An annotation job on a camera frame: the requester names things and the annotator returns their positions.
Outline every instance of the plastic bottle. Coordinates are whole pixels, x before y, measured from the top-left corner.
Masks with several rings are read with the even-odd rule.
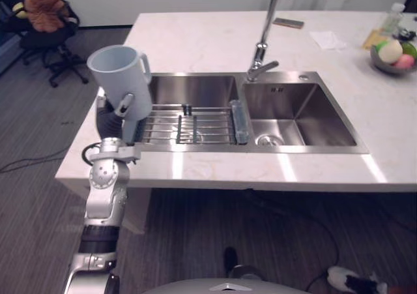
[[[388,16],[384,20],[381,26],[381,35],[392,36],[396,33],[398,24],[403,18],[403,10],[405,8],[404,4],[394,3],[391,7],[391,11],[388,13]]]

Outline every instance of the bowl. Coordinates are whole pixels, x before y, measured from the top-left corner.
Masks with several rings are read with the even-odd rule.
[[[417,71],[417,60],[415,60],[414,65],[411,68],[401,69],[390,64],[384,63],[381,58],[379,58],[377,48],[374,46],[371,47],[371,58],[372,63],[381,71],[388,74],[409,74],[411,72]]]

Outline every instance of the kitchen island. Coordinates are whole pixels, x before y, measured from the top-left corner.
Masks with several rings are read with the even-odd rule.
[[[145,52],[152,72],[244,72],[265,12],[141,14],[125,44]],[[403,192],[417,190],[417,73],[389,76],[361,48],[383,17],[378,12],[285,11],[302,29],[273,25],[265,63],[275,71],[316,71],[367,152],[363,154],[142,152],[130,164],[130,229],[140,232],[150,188],[224,188],[279,191]],[[404,23],[415,30],[415,14]],[[322,50],[311,31],[333,31],[346,48]],[[83,197],[89,166],[83,148],[100,138],[91,106],[56,178]]]

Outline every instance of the metal grid rack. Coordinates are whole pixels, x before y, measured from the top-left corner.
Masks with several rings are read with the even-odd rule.
[[[236,144],[230,107],[154,104],[142,142],[151,144]]]

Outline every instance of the double sink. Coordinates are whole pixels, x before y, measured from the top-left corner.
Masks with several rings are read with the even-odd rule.
[[[366,153],[315,72],[154,74],[143,151]]]

